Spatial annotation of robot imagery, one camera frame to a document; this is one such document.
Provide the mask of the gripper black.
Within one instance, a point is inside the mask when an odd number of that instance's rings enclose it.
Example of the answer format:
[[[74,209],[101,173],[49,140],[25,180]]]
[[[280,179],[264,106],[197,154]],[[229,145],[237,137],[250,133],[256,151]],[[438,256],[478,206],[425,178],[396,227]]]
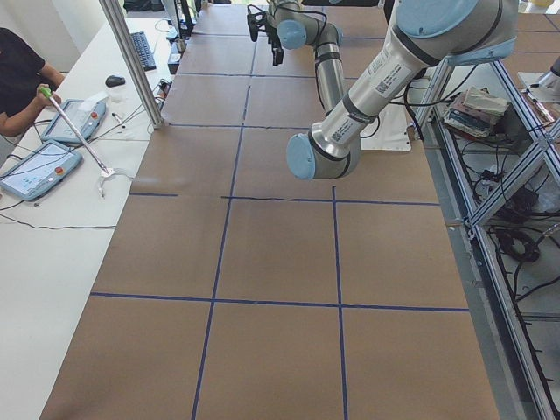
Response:
[[[277,67],[283,64],[284,50],[276,32],[268,33],[268,43],[272,51],[272,66]]]

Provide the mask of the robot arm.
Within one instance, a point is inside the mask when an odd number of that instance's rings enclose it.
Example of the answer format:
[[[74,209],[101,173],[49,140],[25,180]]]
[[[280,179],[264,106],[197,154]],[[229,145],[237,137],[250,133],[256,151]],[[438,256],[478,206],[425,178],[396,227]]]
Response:
[[[324,13],[304,10],[300,1],[269,1],[267,21],[282,48],[313,50],[318,98],[328,115],[346,93],[338,28]]]
[[[299,179],[337,179],[361,156],[361,132],[421,70],[506,58],[518,22],[516,1],[399,1],[386,43],[321,122],[288,142],[287,165]]]

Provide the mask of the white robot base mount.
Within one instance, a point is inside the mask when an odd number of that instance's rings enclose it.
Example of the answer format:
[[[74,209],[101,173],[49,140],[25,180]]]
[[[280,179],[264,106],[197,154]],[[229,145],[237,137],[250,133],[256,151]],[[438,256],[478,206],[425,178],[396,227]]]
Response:
[[[389,104],[379,114],[379,119],[369,124],[361,133],[363,151],[411,151],[408,136],[409,121],[404,106]]]

